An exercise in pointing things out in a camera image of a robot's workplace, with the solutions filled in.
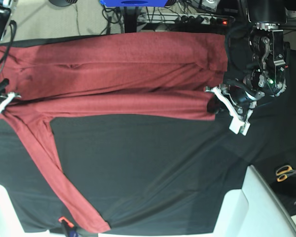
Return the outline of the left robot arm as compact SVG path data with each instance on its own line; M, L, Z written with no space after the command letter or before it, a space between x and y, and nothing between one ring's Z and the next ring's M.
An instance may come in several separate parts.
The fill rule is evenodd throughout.
M214 94L208 111L217 113L227 109L232 117L229 129L235 134L246 135L251 125L249 118L258 100L265 96L276 98L286 90L290 47L284 42L284 31L280 28L287 22L282 0L241 0L239 8L247 22L231 28L224 45L229 63L244 77L242 80L225 79L218 86L205 87L204 91ZM244 27L251 30L248 44L253 61L241 70L231 59L229 43L231 34Z

